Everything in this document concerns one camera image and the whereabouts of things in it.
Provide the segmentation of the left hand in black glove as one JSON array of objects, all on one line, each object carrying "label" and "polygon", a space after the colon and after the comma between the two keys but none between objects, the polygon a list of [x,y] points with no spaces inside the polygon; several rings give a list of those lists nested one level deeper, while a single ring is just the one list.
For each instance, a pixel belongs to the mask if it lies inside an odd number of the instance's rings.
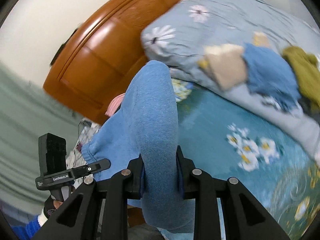
[{"label": "left hand in black glove", "polygon": [[61,205],[63,202],[55,200],[52,196],[49,196],[44,202],[43,213],[46,218],[49,218]]}]

